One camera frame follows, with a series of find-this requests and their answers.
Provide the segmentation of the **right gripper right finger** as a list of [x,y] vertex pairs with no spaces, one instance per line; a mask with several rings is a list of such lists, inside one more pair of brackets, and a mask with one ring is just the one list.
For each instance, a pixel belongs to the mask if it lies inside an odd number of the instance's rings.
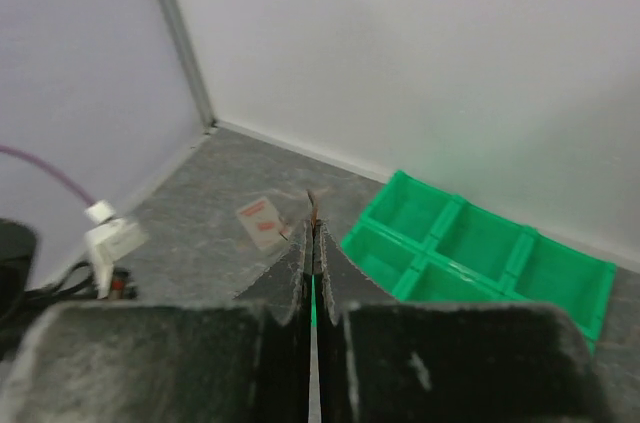
[[314,230],[325,422],[612,422],[586,341],[542,303],[405,303]]

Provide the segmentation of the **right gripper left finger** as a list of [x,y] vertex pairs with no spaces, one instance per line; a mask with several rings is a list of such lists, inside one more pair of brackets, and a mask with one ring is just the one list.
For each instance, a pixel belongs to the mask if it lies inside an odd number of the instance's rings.
[[313,230],[218,305],[64,303],[26,333],[5,422],[304,422]]

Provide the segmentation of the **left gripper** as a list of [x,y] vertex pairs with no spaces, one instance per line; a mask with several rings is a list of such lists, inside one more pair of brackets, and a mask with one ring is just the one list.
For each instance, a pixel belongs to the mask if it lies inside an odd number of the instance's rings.
[[63,302],[133,300],[135,284],[131,272],[114,264],[106,248],[135,224],[112,219],[88,232],[89,255],[95,262],[80,261],[58,282],[39,289],[27,288],[38,246],[36,233],[28,226],[1,221],[1,356],[17,350],[28,327],[49,307]]

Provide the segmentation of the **green compartment bin tray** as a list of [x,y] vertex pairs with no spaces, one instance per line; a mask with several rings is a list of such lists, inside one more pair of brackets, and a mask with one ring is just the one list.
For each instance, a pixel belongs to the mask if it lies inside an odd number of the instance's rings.
[[592,257],[398,171],[341,243],[400,301],[545,302],[589,349],[600,338],[615,264]]

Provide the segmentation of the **playing card box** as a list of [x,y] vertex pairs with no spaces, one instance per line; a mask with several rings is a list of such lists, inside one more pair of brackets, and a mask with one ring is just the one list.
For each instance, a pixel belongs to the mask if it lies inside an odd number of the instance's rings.
[[239,208],[236,216],[255,246],[263,253],[272,253],[289,240],[290,225],[265,196]]

